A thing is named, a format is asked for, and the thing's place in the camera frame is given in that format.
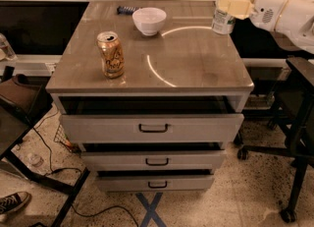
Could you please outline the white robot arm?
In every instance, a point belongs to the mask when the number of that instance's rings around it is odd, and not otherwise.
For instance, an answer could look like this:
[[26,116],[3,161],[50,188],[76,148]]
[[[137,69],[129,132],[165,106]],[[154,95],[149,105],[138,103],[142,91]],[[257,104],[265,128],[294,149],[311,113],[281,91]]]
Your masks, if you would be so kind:
[[307,0],[217,0],[216,7],[257,27],[285,35],[291,43],[314,53],[314,3]]

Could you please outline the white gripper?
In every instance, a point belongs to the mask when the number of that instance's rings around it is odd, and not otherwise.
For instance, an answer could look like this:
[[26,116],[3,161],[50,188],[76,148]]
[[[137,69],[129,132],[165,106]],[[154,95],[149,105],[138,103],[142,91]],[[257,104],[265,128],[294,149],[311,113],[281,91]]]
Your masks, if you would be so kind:
[[254,5],[251,1],[254,0],[218,0],[217,8],[240,20],[250,16],[249,19],[257,28],[274,31],[288,0],[255,0]]

